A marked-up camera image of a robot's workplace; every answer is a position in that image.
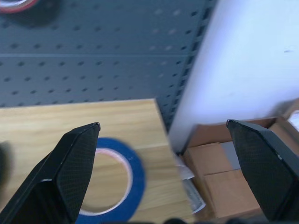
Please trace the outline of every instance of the wooden tabletop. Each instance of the wooden tabletop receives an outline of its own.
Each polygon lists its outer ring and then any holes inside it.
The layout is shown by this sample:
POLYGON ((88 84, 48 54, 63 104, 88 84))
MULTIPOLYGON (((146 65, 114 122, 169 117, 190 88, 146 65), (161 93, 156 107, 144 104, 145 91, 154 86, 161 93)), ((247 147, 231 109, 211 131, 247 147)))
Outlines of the wooden tabletop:
MULTIPOLYGON (((101 124, 100 137, 118 138, 142 159, 146 190, 131 221, 162 223, 170 217, 193 221, 152 99, 1 109, 0 142, 7 142, 11 162, 9 177, 1 190, 0 209, 64 133, 93 122, 101 124)), ((113 206, 122 197, 126 185, 127 175, 122 165, 97 155, 83 207, 102 211, 113 206)))

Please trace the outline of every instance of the pegboard hole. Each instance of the pegboard hole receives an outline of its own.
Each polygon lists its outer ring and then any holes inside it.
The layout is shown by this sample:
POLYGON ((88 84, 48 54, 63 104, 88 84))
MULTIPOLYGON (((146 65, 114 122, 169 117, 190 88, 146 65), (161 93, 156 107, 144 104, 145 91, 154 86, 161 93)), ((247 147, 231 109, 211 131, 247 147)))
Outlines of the pegboard hole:
POLYGON ((198 29, 198 32, 197 32, 197 36, 201 36, 204 32, 204 29, 205 27, 204 26, 201 26, 199 29, 198 29))
POLYGON ((100 8, 100 5, 99 4, 95 4, 94 6, 93 6, 93 9, 94 10, 98 10, 100 8))
POLYGON ((211 8, 207 8, 207 9, 205 10, 205 13, 204 13, 202 19, 203 19, 203 20, 206 20, 206 19, 209 17, 210 13, 211 13, 211 8))
POLYGON ((176 33, 176 31, 177 31, 176 29, 171 29, 171 30, 168 31, 168 34, 173 35, 173 34, 176 33))
POLYGON ((197 15, 197 11, 191 12, 191 16, 196 16, 197 15))
POLYGON ((53 26, 51 27, 51 29, 52 29, 52 30, 57 30, 57 29, 58 29, 58 25, 53 25, 53 26))
POLYGON ((11 49, 17 49, 19 47, 19 44, 17 43, 13 43, 12 45, 10 45, 11 49))
POLYGON ((186 69, 185 72, 183 73, 183 76, 188 75, 188 73, 189 73, 189 69, 186 69))
POLYGON ((172 14, 173 14, 173 16, 178 16, 178 15, 181 14, 181 10, 180 10, 180 9, 177 9, 177 10, 173 11, 172 14))
POLYGON ((182 94, 181 90, 177 91, 177 97, 180 96, 181 94, 182 94))
POLYGON ((35 49, 40 49, 40 48, 41 48, 41 45, 40 45, 40 44, 35 44, 35 45, 34 45, 34 48, 35 48, 35 49))
POLYGON ((74 31, 78 31, 78 30, 80 30, 80 29, 81 29, 81 27, 80 27, 79 25, 76 25, 76 26, 73 27, 73 30, 74 30, 74 31))
POLYGON ((180 87, 184 86, 184 85, 185 85, 185 82, 186 82, 186 80, 182 80, 179 86, 180 86, 180 87))
POLYGON ((101 29, 102 29, 101 27, 97 26, 97 27, 94 28, 94 31, 99 32, 99 31, 101 31, 101 29))
POLYGON ((190 56, 188 59, 188 64, 191 64, 193 62, 194 56, 190 56))
POLYGON ((193 45, 193 48, 192 48, 192 51, 196 51, 197 48, 198 48, 198 42, 195 42, 194 45, 193 45))

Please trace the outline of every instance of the blue tape roll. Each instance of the blue tape roll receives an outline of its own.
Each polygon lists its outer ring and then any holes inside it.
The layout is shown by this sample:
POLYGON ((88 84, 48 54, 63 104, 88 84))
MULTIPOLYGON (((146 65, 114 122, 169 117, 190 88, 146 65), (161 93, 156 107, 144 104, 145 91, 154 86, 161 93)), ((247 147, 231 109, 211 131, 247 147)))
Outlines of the blue tape roll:
POLYGON ((108 149, 111 154, 123 160, 129 171, 129 186, 125 197, 108 211, 91 213, 81 210, 76 220, 77 224, 126 222, 137 210, 144 193, 145 172, 138 155, 125 144, 111 138, 98 138, 97 150, 99 148, 108 149))

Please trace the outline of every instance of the white paper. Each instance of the white paper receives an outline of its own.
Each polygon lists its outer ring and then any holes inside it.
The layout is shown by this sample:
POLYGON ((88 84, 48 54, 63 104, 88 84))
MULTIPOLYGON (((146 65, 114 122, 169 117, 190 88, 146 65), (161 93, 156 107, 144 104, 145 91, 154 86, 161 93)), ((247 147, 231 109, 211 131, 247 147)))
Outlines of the white paper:
POLYGON ((191 180, 183 180, 183 186, 188 195, 192 212, 196 213, 202 210, 206 206, 206 203, 204 202, 204 200, 196 190, 191 180))
POLYGON ((177 155, 174 155, 176 166, 178 167, 179 173, 182 180, 188 180, 194 177, 192 171, 184 164, 184 162, 177 155))

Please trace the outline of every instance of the tape roll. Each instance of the tape roll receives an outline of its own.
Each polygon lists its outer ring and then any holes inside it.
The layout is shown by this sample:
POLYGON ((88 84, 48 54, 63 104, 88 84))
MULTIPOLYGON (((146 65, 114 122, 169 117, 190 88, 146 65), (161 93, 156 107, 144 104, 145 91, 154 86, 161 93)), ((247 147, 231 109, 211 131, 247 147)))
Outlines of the tape roll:
POLYGON ((96 154, 108 154, 121 162, 128 172, 128 186, 124 197, 112 208, 103 212, 80 210, 77 224, 126 222, 138 208, 145 189, 145 172, 138 155, 124 143, 111 138, 99 138, 96 154))
POLYGON ((35 5, 39 0, 0 0, 0 12, 1 13, 18 13, 24 11, 33 5, 35 5))

